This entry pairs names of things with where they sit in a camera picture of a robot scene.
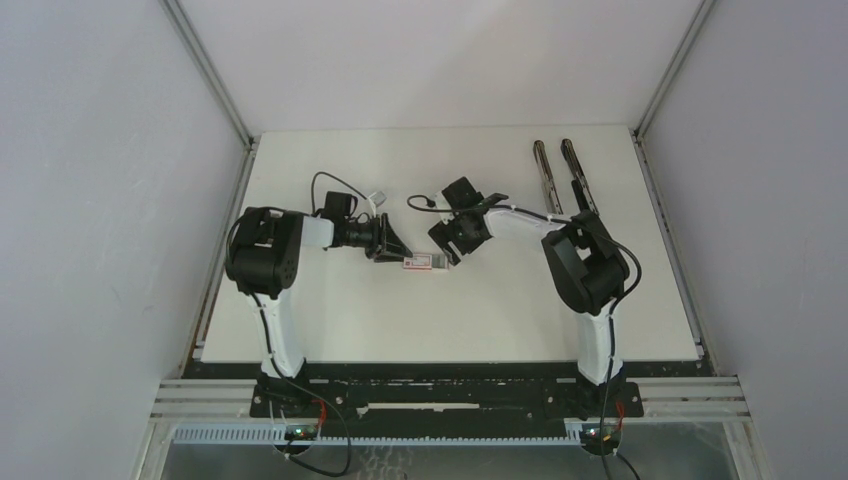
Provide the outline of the staple box tray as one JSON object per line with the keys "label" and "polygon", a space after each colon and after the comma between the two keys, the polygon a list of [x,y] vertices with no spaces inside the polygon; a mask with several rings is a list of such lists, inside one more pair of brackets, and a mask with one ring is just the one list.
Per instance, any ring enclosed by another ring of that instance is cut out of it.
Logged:
{"label": "staple box tray", "polygon": [[431,257],[431,269],[434,271],[448,271],[450,269],[449,259],[445,255],[433,255]]}

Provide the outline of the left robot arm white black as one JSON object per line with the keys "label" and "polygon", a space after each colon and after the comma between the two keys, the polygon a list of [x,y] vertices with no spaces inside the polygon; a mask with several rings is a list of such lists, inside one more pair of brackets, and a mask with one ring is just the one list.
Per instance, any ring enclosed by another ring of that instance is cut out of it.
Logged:
{"label": "left robot arm white black", "polygon": [[413,256],[390,225],[388,215],[358,220],[358,199],[331,191],[315,214],[278,207],[248,207],[227,236],[225,274],[253,308],[265,354],[261,371],[281,382],[274,404],[290,417],[311,407],[311,388],[296,380],[305,353],[296,333],[291,293],[304,247],[359,248],[374,263],[402,262]]}

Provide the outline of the black stapler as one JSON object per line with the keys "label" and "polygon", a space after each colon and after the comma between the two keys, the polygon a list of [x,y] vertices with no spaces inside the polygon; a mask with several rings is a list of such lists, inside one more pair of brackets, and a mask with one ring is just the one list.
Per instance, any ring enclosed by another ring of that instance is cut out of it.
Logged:
{"label": "black stapler", "polygon": [[564,138],[561,141],[560,150],[572,175],[571,188],[578,207],[580,210],[590,210],[598,215],[597,206],[591,195],[587,178],[576,155],[573,142]]}

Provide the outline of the red white staple box sleeve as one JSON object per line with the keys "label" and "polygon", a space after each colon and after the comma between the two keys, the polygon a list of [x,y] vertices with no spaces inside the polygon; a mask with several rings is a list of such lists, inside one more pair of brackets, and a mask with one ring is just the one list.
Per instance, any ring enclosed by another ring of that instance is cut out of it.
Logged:
{"label": "red white staple box sleeve", "polygon": [[413,254],[403,259],[402,268],[410,271],[431,271],[434,268],[432,254]]}

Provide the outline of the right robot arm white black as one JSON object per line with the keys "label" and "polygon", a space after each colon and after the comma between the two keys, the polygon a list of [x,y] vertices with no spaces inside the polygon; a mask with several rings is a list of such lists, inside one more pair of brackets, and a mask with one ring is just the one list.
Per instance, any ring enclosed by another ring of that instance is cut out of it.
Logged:
{"label": "right robot arm white black", "polygon": [[592,416],[613,408],[618,393],[610,380],[623,362],[612,313],[625,296],[630,269],[624,247],[599,216],[591,209],[570,218],[533,212],[510,204],[505,194],[483,196],[465,177],[423,199],[423,212],[440,215],[428,235],[452,266],[492,239],[542,252],[559,298],[577,315],[577,367],[586,381],[577,391],[579,406]]}

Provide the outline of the silver black staple remover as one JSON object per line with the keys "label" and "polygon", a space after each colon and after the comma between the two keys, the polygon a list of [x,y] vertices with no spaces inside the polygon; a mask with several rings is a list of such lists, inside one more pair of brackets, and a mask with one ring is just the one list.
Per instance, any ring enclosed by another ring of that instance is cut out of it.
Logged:
{"label": "silver black staple remover", "polygon": [[549,213],[562,215],[563,209],[547,158],[544,142],[542,140],[535,140],[532,152],[541,177],[542,192],[546,209]]}

